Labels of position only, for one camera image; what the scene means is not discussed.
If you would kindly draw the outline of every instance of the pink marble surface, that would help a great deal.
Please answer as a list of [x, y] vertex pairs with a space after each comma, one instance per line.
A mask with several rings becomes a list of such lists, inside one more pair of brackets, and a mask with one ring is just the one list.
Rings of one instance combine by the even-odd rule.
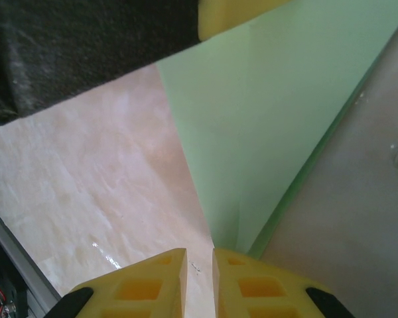
[[155, 66], [0, 127], [0, 216], [61, 294], [186, 247], [186, 316], [214, 316], [213, 244]]

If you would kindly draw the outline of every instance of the white surface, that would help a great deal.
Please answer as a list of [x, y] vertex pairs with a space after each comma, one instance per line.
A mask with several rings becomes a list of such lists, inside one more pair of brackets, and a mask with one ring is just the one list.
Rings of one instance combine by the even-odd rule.
[[356, 317], [398, 318], [398, 37], [263, 259], [325, 283]]
[[212, 249], [154, 66], [0, 127], [0, 217], [61, 295], [178, 247], [186, 317], [212, 317]]

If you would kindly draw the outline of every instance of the yellow plastic part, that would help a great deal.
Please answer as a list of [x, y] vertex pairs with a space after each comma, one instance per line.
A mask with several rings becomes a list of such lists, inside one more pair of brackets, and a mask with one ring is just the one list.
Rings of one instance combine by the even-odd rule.
[[290, 0], [200, 0], [198, 33], [201, 41], [236, 27]]
[[187, 252], [176, 248], [74, 288], [94, 294], [77, 318], [182, 318]]
[[217, 318], [324, 318], [305, 289], [328, 290], [312, 280], [219, 248], [212, 271]]

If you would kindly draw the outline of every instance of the dark fabric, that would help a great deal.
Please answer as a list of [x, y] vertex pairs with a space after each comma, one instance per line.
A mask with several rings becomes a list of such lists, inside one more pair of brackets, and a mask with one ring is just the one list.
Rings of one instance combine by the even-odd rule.
[[0, 59], [27, 116], [199, 43], [198, 0], [0, 0]]

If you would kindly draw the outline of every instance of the green sheet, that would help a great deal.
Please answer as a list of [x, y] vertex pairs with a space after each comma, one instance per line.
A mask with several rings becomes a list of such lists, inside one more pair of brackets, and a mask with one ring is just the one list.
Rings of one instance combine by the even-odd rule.
[[293, 0], [158, 63], [216, 246], [259, 256], [397, 27], [398, 0]]

